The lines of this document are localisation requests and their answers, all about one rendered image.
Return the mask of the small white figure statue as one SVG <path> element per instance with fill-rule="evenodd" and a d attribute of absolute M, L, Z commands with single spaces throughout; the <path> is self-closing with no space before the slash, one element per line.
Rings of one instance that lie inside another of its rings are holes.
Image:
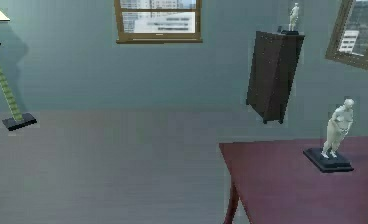
<path fill-rule="evenodd" d="M 298 17 L 299 17 L 299 4 L 297 2 L 294 3 L 289 15 L 289 24 L 287 30 L 282 30 L 281 33 L 284 35 L 298 35 L 299 32 L 296 30 Z"/>

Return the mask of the large white figure statue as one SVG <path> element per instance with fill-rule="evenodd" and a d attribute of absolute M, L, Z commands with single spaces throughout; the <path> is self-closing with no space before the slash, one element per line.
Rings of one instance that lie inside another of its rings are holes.
<path fill-rule="evenodd" d="M 322 172 L 351 172 L 351 162 L 338 153 L 341 142 L 347 136 L 353 124 L 353 99 L 345 99 L 336 108 L 327 122 L 326 141 L 322 148 L 309 148 L 303 154 Z"/>

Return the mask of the dark brown tall cabinet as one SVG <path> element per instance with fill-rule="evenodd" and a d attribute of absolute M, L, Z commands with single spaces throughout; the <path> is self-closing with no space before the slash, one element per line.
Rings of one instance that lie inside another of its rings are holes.
<path fill-rule="evenodd" d="M 263 119 L 283 123 L 305 36 L 256 32 L 246 104 Z"/>

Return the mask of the brown framed window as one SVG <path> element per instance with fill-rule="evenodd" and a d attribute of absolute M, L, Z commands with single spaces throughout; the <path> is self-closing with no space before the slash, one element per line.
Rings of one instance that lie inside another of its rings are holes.
<path fill-rule="evenodd" d="M 341 0 L 325 58 L 368 70 L 368 0 Z"/>
<path fill-rule="evenodd" d="M 201 43 L 202 0 L 114 0 L 117 44 Z"/>

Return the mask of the dark red wooden table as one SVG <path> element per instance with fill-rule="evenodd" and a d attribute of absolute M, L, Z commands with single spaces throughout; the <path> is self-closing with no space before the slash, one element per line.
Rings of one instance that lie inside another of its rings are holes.
<path fill-rule="evenodd" d="M 221 143 L 231 175 L 223 224 L 233 224 L 239 204 L 250 224 L 368 224 L 368 136 L 341 145 L 352 172 L 321 172 L 303 154 L 319 142 Z"/>

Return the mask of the green post floor lamp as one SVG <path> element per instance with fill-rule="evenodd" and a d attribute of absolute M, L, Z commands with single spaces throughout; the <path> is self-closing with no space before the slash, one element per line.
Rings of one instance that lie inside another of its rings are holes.
<path fill-rule="evenodd" d="M 10 18 L 0 9 L 0 22 L 9 22 Z M 11 117 L 3 119 L 2 123 L 8 131 L 15 131 L 37 123 L 37 119 L 30 113 L 22 113 L 16 102 L 16 98 L 9 86 L 8 79 L 0 65 L 0 87 L 4 99 L 8 105 Z"/>

